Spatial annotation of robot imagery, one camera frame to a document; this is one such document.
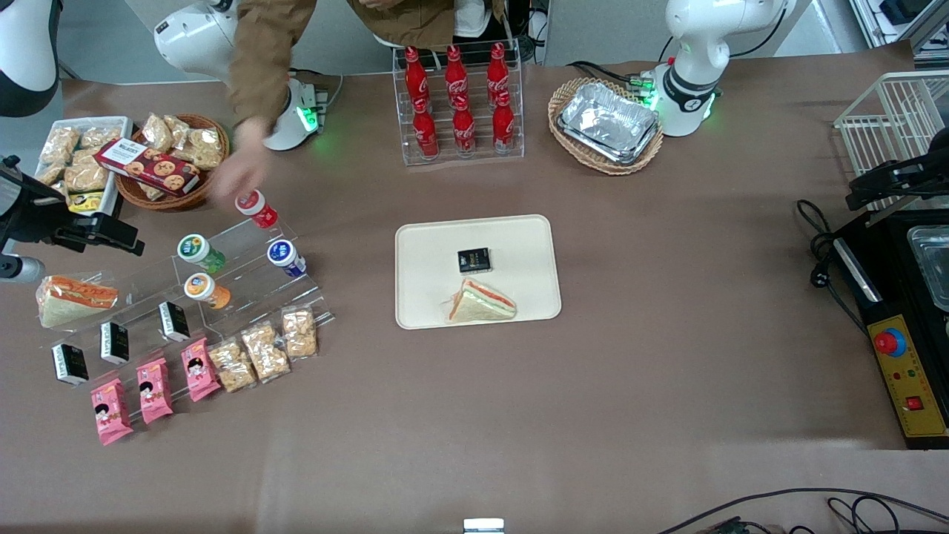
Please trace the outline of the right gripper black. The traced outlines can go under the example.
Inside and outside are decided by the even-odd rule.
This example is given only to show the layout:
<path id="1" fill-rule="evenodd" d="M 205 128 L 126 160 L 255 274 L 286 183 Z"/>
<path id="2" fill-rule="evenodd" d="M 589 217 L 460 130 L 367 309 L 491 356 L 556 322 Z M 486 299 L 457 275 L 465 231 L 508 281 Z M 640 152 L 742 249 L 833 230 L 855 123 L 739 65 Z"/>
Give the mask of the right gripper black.
<path id="1" fill-rule="evenodd" d="M 69 223 L 65 197 L 21 172 L 17 156 L 4 156 L 1 175 L 3 249 L 10 249 L 13 241 L 38 243 L 50 239 Z M 78 215 L 70 226 L 76 234 L 57 234 L 57 246 L 80 254 L 91 246 L 112 248 L 138 257 L 145 253 L 145 243 L 138 240 L 138 229 L 116 217 Z"/>

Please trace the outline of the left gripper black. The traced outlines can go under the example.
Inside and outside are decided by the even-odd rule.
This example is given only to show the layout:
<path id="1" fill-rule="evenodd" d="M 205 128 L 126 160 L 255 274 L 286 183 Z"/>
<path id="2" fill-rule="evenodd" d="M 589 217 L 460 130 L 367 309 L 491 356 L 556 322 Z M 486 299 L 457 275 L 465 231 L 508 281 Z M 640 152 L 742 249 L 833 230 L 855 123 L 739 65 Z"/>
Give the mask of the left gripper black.
<path id="1" fill-rule="evenodd" d="M 858 211 L 897 195 L 947 195 L 948 148 L 894 166 L 878 166 L 851 180 L 847 208 Z"/>

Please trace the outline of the person bare hand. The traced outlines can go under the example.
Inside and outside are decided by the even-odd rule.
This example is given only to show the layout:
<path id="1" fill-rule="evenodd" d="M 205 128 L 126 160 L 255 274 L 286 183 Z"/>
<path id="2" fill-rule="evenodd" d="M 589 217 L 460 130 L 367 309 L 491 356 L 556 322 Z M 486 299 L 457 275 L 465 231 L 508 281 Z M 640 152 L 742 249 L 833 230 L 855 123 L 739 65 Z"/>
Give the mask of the person bare hand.
<path id="1" fill-rule="evenodd" d="M 261 186 L 271 166 L 272 152 L 265 145 L 270 135 L 270 122 L 258 117 L 245 119 L 235 128 L 233 152 L 211 174 L 214 202 L 231 202 Z"/>

